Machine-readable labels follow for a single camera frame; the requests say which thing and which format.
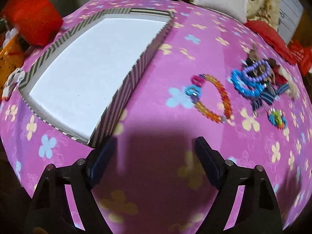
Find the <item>pink floral bed sheet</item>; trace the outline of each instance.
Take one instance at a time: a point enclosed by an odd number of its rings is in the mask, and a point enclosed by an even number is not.
[[[117,7],[170,10],[175,21],[116,125],[118,149],[93,190],[112,231],[196,232],[216,196],[194,154],[193,140],[198,136],[240,166],[263,165],[277,195],[284,227],[291,224],[312,190],[311,103],[298,68],[288,65],[242,24],[168,0],[92,0],[64,18],[56,39],[93,13]],[[274,102],[275,108],[286,113],[288,128],[283,131],[272,126],[265,113],[256,118],[250,102],[230,81],[231,70],[241,67],[252,43],[257,44],[262,58],[272,57],[281,63],[299,86],[300,99],[292,102],[282,95]],[[29,70],[47,48],[35,50],[23,68]],[[233,116],[226,124],[202,116],[184,94],[191,76],[202,73],[216,77],[228,92]],[[221,98],[211,83],[205,84],[202,95],[207,108],[223,112]],[[89,147],[35,117],[17,91],[1,103],[0,135],[9,162],[30,195],[47,164],[71,165],[90,152]],[[74,222],[83,228],[70,188],[67,194]],[[235,223],[242,195],[240,187],[227,228]]]

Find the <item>metal screw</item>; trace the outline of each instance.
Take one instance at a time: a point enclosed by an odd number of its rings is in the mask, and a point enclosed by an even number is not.
[[[78,165],[83,165],[85,163],[85,159],[78,159],[77,164]]]
[[[264,168],[263,168],[263,166],[262,166],[262,165],[257,165],[257,170],[261,172],[261,171],[263,171],[263,170],[264,170]]]
[[[52,170],[53,169],[53,164],[48,164],[47,166],[46,166],[46,170],[47,171],[50,171],[50,170]]]
[[[228,165],[228,166],[232,166],[234,163],[233,163],[232,160],[227,159],[227,160],[225,160],[225,164]]]

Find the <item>open box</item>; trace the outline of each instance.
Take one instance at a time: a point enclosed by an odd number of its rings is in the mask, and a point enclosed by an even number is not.
[[[110,135],[173,13],[154,9],[100,11],[74,26],[32,65],[19,92],[44,122],[98,147]]]

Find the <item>pink bead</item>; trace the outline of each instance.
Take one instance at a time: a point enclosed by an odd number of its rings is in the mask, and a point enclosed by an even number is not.
[[[204,83],[206,82],[206,80],[200,76],[194,75],[191,78],[191,82],[198,87],[202,87]]]

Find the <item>multicolored beaded bracelet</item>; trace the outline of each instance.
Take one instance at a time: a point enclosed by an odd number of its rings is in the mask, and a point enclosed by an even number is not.
[[[285,113],[282,110],[275,110],[274,108],[270,108],[267,111],[268,120],[271,124],[278,129],[285,129],[287,127],[287,121],[285,119]]]
[[[259,67],[260,65],[264,64],[266,66],[266,71],[265,73],[263,73],[262,75],[260,76],[257,76],[257,77],[251,77],[251,76],[248,76],[247,73],[255,70],[257,67]],[[242,74],[243,74],[243,77],[248,81],[248,82],[261,82],[263,81],[265,78],[267,78],[270,74],[270,65],[267,61],[265,60],[260,60],[260,61],[257,61],[255,62],[252,66],[248,66],[246,68],[244,68],[242,70]]]
[[[205,82],[211,82],[216,88],[218,89],[219,93],[221,94],[221,99],[224,105],[224,115],[218,115],[209,109],[207,109],[202,102],[199,100],[199,97],[202,94],[202,89],[201,87],[205,84]],[[208,74],[201,74],[199,76],[192,76],[191,82],[193,85],[188,86],[185,89],[185,93],[191,97],[193,103],[195,104],[195,107],[197,108],[198,111],[200,111],[204,116],[207,118],[217,122],[217,123],[225,123],[227,119],[230,118],[232,115],[232,108],[231,108],[231,103],[230,99],[227,96],[227,92],[225,91],[223,85],[218,81],[216,78],[213,76],[210,76]]]
[[[253,88],[253,90],[243,88],[240,85],[240,82],[238,79],[240,79],[244,84],[246,84],[248,88]],[[261,83],[247,81],[246,78],[243,77],[242,72],[240,72],[237,69],[232,71],[231,80],[233,82],[235,89],[238,90],[239,93],[242,94],[244,97],[247,97],[247,98],[259,97],[260,93],[263,91],[263,86]]]

